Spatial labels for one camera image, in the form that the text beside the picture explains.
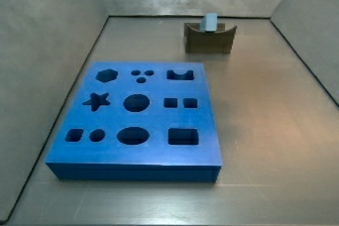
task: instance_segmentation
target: star-shaped hole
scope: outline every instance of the star-shaped hole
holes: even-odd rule
[[[102,105],[110,105],[111,103],[107,101],[109,93],[98,95],[93,93],[90,95],[90,101],[85,102],[83,105],[91,106],[91,111],[97,111]]]

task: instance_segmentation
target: hexagon hole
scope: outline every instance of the hexagon hole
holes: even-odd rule
[[[95,79],[99,80],[101,82],[110,82],[117,80],[117,78],[118,78],[118,71],[113,69],[107,69],[98,73]]]

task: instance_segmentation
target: square hole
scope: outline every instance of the square hole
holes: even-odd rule
[[[199,134],[197,129],[169,129],[169,144],[170,145],[198,145]]]
[[[197,98],[186,98],[185,99],[185,107],[186,108],[198,108],[198,99]]]
[[[165,98],[165,107],[166,108],[178,108],[178,99],[177,98]]]
[[[66,137],[67,142],[78,142],[82,139],[83,133],[83,129],[70,129]]]

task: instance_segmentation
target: blue foam block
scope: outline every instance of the blue foam block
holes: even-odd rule
[[[203,65],[97,62],[46,163],[61,179],[217,181],[223,161]]]

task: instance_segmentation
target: tan floor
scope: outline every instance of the tan floor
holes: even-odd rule
[[[218,183],[59,181],[46,150],[10,225],[339,224],[336,103],[269,20],[222,20],[239,26],[229,56],[185,54],[183,24],[197,21],[111,18],[89,63],[206,65],[225,156]]]

